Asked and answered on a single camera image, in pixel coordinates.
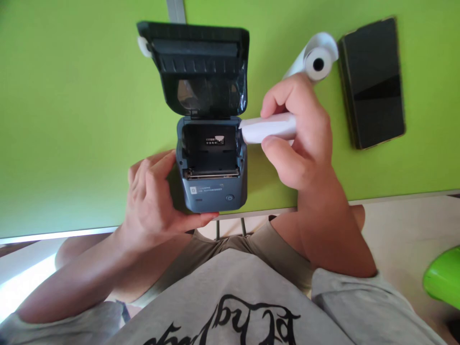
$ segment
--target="printer label sticker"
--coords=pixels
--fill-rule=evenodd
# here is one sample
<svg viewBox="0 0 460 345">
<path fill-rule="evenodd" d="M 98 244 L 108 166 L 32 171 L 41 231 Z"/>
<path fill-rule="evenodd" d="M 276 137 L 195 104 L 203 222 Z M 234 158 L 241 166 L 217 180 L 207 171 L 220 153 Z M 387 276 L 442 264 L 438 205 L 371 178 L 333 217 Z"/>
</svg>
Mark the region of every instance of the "printer label sticker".
<svg viewBox="0 0 460 345">
<path fill-rule="evenodd" d="M 195 187 L 190 187 L 190 194 L 200 194 L 200 193 L 209 193 L 209 192 L 218 192 L 223 189 L 224 185 L 223 184 L 215 184 L 211 186 L 195 186 Z"/>
<path fill-rule="evenodd" d="M 215 136 L 214 138 L 206 138 L 206 145 L 224 145 L 224 136 Z"/>
</svg>

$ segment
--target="printer lid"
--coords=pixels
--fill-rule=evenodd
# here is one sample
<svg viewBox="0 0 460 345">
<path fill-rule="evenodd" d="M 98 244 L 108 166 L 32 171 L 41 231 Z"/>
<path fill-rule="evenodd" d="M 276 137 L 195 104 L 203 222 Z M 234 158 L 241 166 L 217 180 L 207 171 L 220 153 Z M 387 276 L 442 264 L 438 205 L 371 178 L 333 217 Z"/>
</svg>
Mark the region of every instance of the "printer lid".
<svg viewBox="0 0 460 345">
<path fill-rule="evenodd" d="M 155 22 L 139 22 L 137 27 L 174 112 L 225 119 L 246 110 L 247 30 Z"/>
</svg>

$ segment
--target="knee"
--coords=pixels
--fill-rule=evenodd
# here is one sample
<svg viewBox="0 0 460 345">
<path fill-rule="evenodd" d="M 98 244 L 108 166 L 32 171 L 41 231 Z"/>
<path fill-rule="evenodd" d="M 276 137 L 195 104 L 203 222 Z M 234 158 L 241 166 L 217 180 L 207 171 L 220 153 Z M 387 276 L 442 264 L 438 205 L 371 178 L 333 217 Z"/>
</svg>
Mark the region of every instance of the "knee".
<svg viewBox="0 0 460 345">
<path fill-rule="evenodd" d="M 364 222 L 366 220 L 366 211 L 362 205 L 351 206 L 351 211 L 355 217 L 356 224 L 358 225 L 359 231 L 363 230 Z"/>
<path fill-rule="evenodd" d="M 80 254 L 90 249 L 110 234 L 69 237 L 60 246 L 54 259 L 54 266 L 60 269 L 75 260 Z"/>
</svg>

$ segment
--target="smartphone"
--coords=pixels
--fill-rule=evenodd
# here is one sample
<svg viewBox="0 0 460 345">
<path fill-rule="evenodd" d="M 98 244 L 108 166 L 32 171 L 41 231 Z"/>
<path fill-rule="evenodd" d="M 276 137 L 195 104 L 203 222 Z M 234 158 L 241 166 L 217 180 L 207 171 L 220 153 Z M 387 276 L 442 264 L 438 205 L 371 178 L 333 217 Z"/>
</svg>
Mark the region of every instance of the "smartphone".
<svg viewBox="0 0 460 345">
<path fill-rule="evenodd" d="M 364 150 L 406 131 L 396 19 L 390 17 L 339 41 L 340 70 L 352 141 Z"/>
</svg>

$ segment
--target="green desk surface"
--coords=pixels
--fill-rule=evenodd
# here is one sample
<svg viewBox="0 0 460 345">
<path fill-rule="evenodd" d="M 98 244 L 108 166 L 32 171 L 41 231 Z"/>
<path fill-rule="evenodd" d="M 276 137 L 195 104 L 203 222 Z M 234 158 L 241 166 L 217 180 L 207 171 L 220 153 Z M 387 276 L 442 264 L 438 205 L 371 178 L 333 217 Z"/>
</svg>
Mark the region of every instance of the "green desk surface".
<svg viewBox="0 0 460 345">
<path fill-rule="evenodd" d="M 460 187 L 460 1 L 187 0 L 190 24 L 249 30 L 243 118 L 259 116 L 310 37 L 396 15 L 407 133 L 351 147 L 338 66 L 316 86 L 332 118 L 333 165 L 350 200 Z M 179 115 L 163 99 L 136 22 L 167 22 L 165 0 L 0 3 L 0 238 L 122 222 L 127 169 L 176 144 Z M 258 145 L 249 147 L 239 210 L 293 207 Z"/>
</svg>

